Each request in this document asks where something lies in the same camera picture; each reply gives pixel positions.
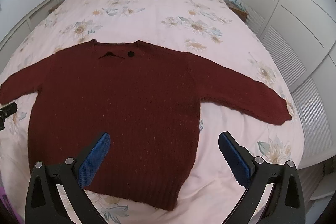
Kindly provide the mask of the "wooden right nightstand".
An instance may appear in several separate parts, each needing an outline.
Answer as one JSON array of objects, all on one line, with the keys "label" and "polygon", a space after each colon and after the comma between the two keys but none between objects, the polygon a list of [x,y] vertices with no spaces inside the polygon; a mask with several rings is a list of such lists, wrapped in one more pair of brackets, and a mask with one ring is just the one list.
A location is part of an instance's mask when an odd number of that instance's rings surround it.
[{"label": "wooden right nightstand", "polygon": [[233,11],[243,22],[245,22],[248,16],[248,13],[245,10],[237,7],[234,3],[232,3],[229,0],[224,0],[224,2],[231,11]]}]

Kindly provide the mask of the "pink floral bed cover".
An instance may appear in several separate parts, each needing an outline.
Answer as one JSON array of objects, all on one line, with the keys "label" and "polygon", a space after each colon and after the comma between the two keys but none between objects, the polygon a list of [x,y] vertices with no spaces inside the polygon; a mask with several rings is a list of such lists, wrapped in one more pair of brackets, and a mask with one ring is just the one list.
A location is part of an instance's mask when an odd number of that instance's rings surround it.
[{"label": "pink floral bed cover", "polygon": [[244,192],[218,147],[228,131],[267,162],[298,164],[304,137],[289,88],[269,52],[223,0],[65,0],[12,54],[1,80],[65,48],[142,40],[199,55],[275,90],[291,120],[282,126],[258,121],[212,103],[201,105],[200,141],[189,178],[173,211],[95,192],[88,197],[109,223],[221,223]]}]

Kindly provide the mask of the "dark red knitted sweater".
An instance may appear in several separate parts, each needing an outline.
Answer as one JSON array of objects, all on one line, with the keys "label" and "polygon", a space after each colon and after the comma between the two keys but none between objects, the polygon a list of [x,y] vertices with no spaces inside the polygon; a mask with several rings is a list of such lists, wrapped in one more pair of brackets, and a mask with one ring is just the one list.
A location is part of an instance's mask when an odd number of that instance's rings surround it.
[{"label": "dark red knitted sweater", "polygon": [[111,138],[89,190],[173,210],[195,162],[201,102],[277,126],[286,101],[264,83],[209,59],[142,41],[91,40],[42,59],[1,84],[1,104],[37,93],[29,164],[57,164],[101,132]]}]

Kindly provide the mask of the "white louvered wardrobe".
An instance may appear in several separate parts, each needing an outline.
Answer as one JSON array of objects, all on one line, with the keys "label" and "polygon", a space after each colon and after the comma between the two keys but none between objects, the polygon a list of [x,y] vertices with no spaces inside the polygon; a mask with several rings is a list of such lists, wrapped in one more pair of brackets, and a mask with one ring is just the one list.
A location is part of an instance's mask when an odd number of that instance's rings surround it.
[{"label": "white louvered wardrobe", "polygon": [[305,138],[299,175],[305,200],[335,155],[335,0],[238,0],[247,26],[276,63]]}]

